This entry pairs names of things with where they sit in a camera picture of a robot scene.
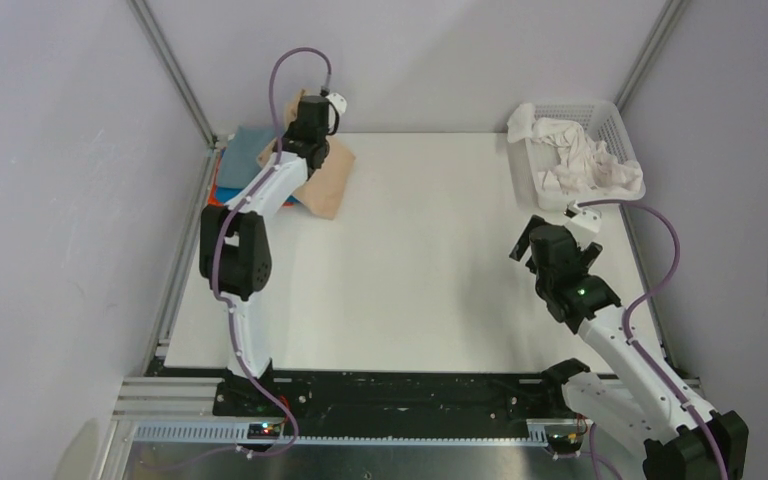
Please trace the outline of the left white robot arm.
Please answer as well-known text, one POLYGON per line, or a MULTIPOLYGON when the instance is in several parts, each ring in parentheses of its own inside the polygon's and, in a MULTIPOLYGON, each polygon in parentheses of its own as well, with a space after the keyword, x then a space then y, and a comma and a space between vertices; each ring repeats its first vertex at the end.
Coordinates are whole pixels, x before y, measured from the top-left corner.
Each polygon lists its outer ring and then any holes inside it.
POLYGON ((260 292, 272 273, 266 220, 325 163, 347 110, 346 99, 322 92, 302 96, 292 120, 249 185, 223 206, 208 205, 200 218, 199 271, 228 314, 228 369, 249 377, 237 403, 252 416, 274 406, 274 387, 259 379, 271 363, 260 292))

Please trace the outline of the grey-blue folded t shirt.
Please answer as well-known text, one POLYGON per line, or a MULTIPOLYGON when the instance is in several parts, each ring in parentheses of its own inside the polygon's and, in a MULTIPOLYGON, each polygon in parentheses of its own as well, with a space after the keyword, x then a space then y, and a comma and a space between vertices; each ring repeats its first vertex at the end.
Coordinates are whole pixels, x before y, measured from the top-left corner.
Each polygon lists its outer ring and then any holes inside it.
POLYGON ((274 140, 270 127, 239 126, 219 162, 216 176, 216 198, 225 202, 249 183, 260 172, 258 157, 269 150, 274 140))

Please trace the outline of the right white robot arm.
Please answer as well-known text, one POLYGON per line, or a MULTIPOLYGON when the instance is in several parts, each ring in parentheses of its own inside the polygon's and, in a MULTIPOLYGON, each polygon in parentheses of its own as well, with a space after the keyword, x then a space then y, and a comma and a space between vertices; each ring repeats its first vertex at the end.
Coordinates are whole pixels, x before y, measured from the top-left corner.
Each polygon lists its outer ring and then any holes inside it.
POLYGON ((644 344, 630 309, 590 267, 602 248, 601 216, 573 211, 563 225, 532 216, 510 256, 535 276, 549 314, 589 345, 621 381, 609 390, 576 359, 545 370, 544 410, 572 411, 595 423, 642 460, 648 479, 740 479, 749 430, 735 411, 719 412, 644 344))

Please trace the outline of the small circuit board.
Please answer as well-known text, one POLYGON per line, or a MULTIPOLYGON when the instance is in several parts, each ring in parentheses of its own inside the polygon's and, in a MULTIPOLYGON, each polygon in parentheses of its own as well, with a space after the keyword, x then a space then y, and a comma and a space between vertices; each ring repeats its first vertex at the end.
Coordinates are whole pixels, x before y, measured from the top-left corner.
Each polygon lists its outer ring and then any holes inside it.
POLYGON ((246 438, 249 440, 274 440, 279 439, 281 434, 282 425, 280 423, 255 422, 248 425, 246 438))
POLYGON ((559 456, 577 455, 584 442, 584 435, 578 433, 549 434, 547 449, 559 456))

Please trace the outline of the front aluminium rail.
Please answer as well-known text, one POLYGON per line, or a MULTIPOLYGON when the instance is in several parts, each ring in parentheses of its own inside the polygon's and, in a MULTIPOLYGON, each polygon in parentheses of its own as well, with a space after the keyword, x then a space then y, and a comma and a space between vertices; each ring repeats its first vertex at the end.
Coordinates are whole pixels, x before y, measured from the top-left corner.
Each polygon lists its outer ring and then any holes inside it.
POLYGON ((640 452, 693 429, 694 406, 712 406, 688 386, 641 384, 571 368, 541 374, 360 371, 229 371, 136 377, 123 383, 118 420, 144 438, 283 444, 522 445, 575 443, 578 416, 640 452))

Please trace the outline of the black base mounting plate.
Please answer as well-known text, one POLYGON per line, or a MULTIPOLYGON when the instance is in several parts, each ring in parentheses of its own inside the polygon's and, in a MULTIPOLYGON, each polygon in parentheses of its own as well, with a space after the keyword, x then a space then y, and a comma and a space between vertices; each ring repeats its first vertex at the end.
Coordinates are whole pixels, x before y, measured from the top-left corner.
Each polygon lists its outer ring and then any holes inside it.
POLYGON ((216 417, 276 418, 313 439, 525 439, 545 426, 580 433, 583 420, 541 374, 269 368, 253 385, 226 371, 216 417))

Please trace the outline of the beige t shirt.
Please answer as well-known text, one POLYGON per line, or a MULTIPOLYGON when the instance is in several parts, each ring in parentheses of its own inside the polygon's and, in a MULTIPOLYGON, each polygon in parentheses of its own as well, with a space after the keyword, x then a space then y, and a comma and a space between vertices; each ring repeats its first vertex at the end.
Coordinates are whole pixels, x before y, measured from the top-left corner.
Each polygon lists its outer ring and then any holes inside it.
MULTIPOLYGON (((315 93, 301 89, 285 104, 284 123, 288 126, 297 117, 297 104, 302 96, 315 93)), ((341 94, 332 92, 329 100, 337 100, 338 107, 347 106, 347 102, 341 94)), ((337 135, 327 138, 329 153, 322 167, 316 170, 312 177, 301 187, 297 188, 292 197, 296 203, 304 205, 307 210, 319 218, 334 220, 340 210, 349 176, 354 167, 356 155, 346 146, 337 135)), ((265 167, 275 147, 276 140, 270 143, 260 152, 256 161, 260 167, 265 167)))

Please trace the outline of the left small circuit board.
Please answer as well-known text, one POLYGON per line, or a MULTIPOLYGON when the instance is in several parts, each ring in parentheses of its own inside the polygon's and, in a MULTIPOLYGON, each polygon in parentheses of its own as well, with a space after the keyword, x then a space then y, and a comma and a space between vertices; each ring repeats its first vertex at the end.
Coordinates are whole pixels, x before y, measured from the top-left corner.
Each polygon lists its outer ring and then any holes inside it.
POLYGON ((281 434, 282 425, 280 423, 255 422, 248 425, 246 438, 249 440, 274 440, 279 439, 281 434))

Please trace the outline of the aluminium frame post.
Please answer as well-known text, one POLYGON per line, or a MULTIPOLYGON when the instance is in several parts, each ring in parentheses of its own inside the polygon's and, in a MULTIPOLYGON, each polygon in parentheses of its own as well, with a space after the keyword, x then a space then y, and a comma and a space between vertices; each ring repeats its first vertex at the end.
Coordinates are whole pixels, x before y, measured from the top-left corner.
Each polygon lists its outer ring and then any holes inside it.
POLYGON ((654 67, 663 48, 688 8, 688 0, 668 0, 664 3, 655 23, 648 33, 629 73, 615 96, 614 104, 624 112, 654 67))
POLYGON ((197 99, 196 93, 191 87, 151 5, 146 0, 127 0, 126 3, 140 25, 148 44, 160 61, 202 140, 208 147, 214 147, 218 142, 217 135, 211 127, 207 115, 197 99))

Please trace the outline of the right small circuit board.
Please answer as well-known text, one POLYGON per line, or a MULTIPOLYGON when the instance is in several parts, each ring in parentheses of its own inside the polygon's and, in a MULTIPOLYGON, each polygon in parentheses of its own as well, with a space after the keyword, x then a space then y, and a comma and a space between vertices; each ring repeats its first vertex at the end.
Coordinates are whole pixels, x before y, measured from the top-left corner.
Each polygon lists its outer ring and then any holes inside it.
POLYGON ((547 449, 559 456, 577 455, 584 442, 584 435, 578 433, 549 434, 547 449))

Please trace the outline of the right aluminium frame post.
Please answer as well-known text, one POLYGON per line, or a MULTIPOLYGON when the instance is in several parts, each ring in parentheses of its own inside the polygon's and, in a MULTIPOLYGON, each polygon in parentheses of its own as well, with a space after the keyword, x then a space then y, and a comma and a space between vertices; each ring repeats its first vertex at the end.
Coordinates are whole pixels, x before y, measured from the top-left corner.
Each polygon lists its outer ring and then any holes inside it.
POLYGON ((688 0, 668 0, 664 3, 655 23, 648 33, 629 73, 615 96, 614 104, 624 112, 654 67, 663 48, 688 8, 688 0))

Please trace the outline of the left aluminium frame post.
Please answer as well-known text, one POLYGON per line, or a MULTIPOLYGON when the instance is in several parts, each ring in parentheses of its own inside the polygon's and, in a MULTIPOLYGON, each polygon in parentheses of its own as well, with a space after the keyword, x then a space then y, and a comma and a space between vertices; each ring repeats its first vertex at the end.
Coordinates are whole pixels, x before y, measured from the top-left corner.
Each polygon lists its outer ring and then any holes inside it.
POLYGON ((211 127, 207 115, 197 99, 196 93, 191 87, 151 5, 146 0, 127 0, 126 3, 140 25, 148 44, 160 61, 202 140, 208 147, 214 147, 218 142, 217 135, 211 127))

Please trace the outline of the orange folded t shirt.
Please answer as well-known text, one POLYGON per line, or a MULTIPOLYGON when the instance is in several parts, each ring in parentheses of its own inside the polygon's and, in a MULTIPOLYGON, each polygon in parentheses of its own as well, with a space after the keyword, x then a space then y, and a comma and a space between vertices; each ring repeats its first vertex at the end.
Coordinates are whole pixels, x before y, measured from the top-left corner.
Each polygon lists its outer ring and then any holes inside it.
POLYGON ((255 154, 232 152, 227 148, 217 160, 208 203, 222 205, 243 192, 260 173, 255 154))

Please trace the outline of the bright blue folded t shirt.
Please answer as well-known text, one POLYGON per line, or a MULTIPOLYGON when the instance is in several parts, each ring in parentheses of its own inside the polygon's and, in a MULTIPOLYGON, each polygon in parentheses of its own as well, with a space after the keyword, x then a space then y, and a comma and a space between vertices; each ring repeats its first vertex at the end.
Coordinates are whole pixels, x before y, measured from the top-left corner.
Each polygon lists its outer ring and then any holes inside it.
POLYGON ((223 205, 231 201, 242 192, 242 189, 216 187, 212 190, 209 203, 223 205))

